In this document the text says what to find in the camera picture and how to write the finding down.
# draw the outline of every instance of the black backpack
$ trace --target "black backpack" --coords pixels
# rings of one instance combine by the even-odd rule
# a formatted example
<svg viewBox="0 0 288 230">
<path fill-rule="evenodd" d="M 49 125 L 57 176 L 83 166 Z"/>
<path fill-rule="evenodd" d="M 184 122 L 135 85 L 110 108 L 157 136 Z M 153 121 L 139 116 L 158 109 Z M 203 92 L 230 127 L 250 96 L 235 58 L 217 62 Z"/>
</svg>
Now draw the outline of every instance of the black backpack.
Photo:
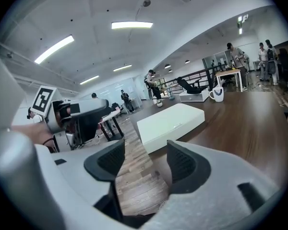
<svg viewBox="0 0 288 230">
<path fill-rule="evenodd" d="M 268 49 L 267 55 L 268 55 L 268 60 L 274 60 L 274 54 L 271 49 Z"/>
</svg>

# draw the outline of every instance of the fluorescent light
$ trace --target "fluorescent light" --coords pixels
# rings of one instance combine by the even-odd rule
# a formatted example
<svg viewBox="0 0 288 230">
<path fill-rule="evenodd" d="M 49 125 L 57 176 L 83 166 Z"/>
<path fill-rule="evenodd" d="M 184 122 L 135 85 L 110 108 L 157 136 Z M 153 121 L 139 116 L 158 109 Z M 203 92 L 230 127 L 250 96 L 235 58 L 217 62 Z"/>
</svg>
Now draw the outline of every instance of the fluorescent light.
<svg viewBox="0 0 288 230">
<path fill-rule="evenodd" d="M 66 37 L 65 39 L 63 39 L 62 41 L 59 41 L 57 44 L 55 44 L 51 48 L 47 49 L 34 62 L 37 63 L 37 64 L 42 63 L 46 58 L 51 56 L 54 52 L 56 52 L 60 48 L 64 47 L 65 45 L 67 45 L 67 44 L 69 44 L 69 43 L 71 43 L 73 41 L 74 41 L 74 39 L 73 39 L 72 35 Z"/>
<path fill-rule="evenodd" d="M 99 77 L 98 75 L 97 75 L 97 76 L 94 76 L 94 77 L 92 77 L 92 78 L 90 78 L 90 79 L 88 79 L 88 80 L 85 80 L 85 81 L 81 82 L 80 84 L 85 84 L 85 83 L 89 82 L 90 80 L 96 79 L 96 78 L 98 78 L 98 77 Z"/>
<path fill-rule="evenodd" d="M 151 28 L 153 23 L 138 22 L 138 21 L 125 21 L 125 22 L 112 22 L 112 29 L 118 28 Z"/>
<path fill-rule="evenodd" d="M 121 69 L 124 69 L 124 68 L 127 68 L 127 67 L 131 67 L 132 65 L 128 65 L 128 66 L 125 66 L 125 67 L 120 67 L 120 68 L 117 68 L 117 69 L 114 69 L 113 71 L 118 71 L 118 70 L 121 70 Z"/>
</svg>

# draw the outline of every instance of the wood plank floor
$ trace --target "wood plank floor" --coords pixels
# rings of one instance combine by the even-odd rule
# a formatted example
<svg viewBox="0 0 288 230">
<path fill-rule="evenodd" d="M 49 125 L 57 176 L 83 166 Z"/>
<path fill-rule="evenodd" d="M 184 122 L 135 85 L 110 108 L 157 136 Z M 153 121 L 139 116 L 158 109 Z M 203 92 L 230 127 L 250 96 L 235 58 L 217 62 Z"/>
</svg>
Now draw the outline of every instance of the wood plank floor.
<svg viewBox="0 0 288 230">
<path fill-rule="evenodd" d="M 284 84 L 274 86 L 271 82 L 259 82 L 256 72 L 249 74 L 249 83 L 248 91 L 273 92 L 280 104 L 288 103 L 288 91 Z M 226 92 L 236 90 L 232 84 L 225 88 Z M 150 105 L 150 101 L 143 101 L 144 108 Z M 117 119 L 125 134 L 125 161 L 116 178 L 120 206 L 124 215 L 156 213 L 159 206 L 168 198 L 168 186 L 154 168 L 128 117 L 129 115 L 122 115 Z M 106 141 L 104 136 L 101 139 L 96 137 L 92 144 Z"/>
</svg>

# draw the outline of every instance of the cup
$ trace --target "cup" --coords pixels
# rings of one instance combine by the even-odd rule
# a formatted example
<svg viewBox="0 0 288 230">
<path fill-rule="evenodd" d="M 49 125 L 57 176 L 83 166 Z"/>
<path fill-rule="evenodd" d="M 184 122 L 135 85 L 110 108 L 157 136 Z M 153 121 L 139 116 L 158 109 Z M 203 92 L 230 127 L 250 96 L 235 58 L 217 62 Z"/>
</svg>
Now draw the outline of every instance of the cup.
<svg viewBox="0 0 288 230">
<path fill-rule="evenodd" d="M 223 87 L 215 87 L 209 92 L 209 97 L 216 102 L 222 102 L 224 100 L 224 90 Z"/>
</svg>

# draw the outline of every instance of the white table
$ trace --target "white table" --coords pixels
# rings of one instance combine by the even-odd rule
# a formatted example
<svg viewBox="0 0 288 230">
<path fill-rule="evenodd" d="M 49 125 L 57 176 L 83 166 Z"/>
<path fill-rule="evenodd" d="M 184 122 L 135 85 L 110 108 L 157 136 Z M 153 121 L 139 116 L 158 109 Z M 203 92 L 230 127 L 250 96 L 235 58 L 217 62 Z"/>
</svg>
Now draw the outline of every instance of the white table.
<svg viewBox="0 0 288 230">
<path fill-rule="evenodd" d="M 237 79 L 237 75 L 239 76 L 239 81 L 240 81 L 240 91 L 243 92 L 242 90 L 242 79 L 241 79 L 241 73 L 239 69 L 233 69 L 233 70 L 229 70 L 229 71 L 219 71 L 216 73 L 216 80 L 217 83 L 219 85 L 219 87 L 221 87 L 221 78 L 222 76 L 226 76 L 226 75 L 235 75 L 235 80 L 236 80 L 236 86 L 238 87 L 238 79 Z"/>
<path fill-rule="evenodd" d="M 107 138 L 108 141 L 112 141 L 112 140 L 119 140 L 122 139 L 124 137 L 124 133 L 121 131 L 119 124 L 116 121 L 115 116 L 117 116 L 118 114 L 120 114 L 120 110 L 116 110 L 111 112 L 109 115 L 104 116 L 102 118 L 102 121 L 99 122 L 99 124 L 101 125 L 101 130 L 102 133 L 104 133 L 105 137 Z M 108 122 L 110 119 L 112 118 L 113 122 L 115 123 L 115 126 L 117 128 L 117 130 L 119 131 L 120 134 L 115 134 L 114 131 L 111 128 L 111 124 Z M 106 123 L 108 129 L 110 130 L 112 136 L 109 137 L 109 135 L 106 133 L 104 127 L 102 126 L 103 123 Z"/>
</svg>

